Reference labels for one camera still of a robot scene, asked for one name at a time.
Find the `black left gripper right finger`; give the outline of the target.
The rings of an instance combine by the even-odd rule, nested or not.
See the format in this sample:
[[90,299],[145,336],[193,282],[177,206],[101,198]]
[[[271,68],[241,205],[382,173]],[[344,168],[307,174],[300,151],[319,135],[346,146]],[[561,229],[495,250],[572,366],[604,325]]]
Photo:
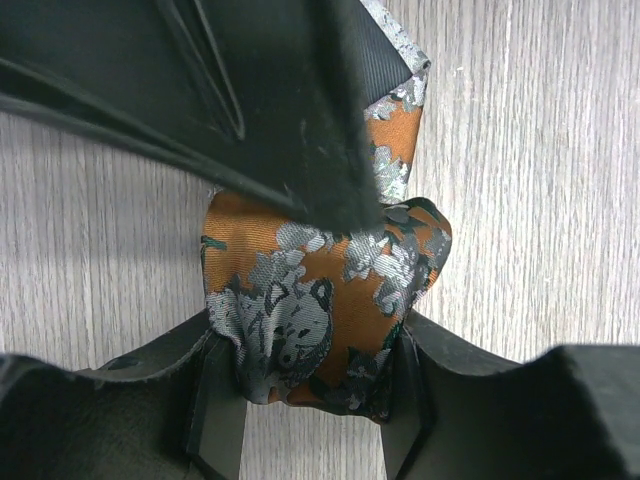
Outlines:
[[561,345],[519,364],[411,313],[381,438],[391,479],[635,479],[639,350]]

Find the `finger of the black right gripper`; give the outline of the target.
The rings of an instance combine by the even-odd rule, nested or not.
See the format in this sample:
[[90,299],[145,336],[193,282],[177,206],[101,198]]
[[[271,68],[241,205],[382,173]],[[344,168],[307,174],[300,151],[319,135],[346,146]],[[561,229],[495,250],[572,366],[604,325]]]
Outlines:
[[334,233],[377,226],[357,1],[5,1],[1,108]]

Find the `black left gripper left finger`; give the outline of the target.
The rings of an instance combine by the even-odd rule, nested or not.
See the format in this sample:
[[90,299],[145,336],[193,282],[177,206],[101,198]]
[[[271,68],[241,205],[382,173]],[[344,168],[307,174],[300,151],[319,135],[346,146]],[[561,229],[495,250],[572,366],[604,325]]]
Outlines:
[[247,404],[206,312],[98,369],[1,358],[5,479],[235,479]]

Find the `orange grey floral tie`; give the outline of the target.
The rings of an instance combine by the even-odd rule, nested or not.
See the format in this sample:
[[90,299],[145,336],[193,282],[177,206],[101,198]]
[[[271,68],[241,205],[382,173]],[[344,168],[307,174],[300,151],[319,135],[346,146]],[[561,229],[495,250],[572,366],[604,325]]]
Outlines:
[[244,397],[384,422],[392,349],[451,249],[451,226],[407,185],[430,62],[391,13],[361,5],[377,76],[364,118],[383,223],[338,235],[218,190],[201,237],[206,306],[235,348]]

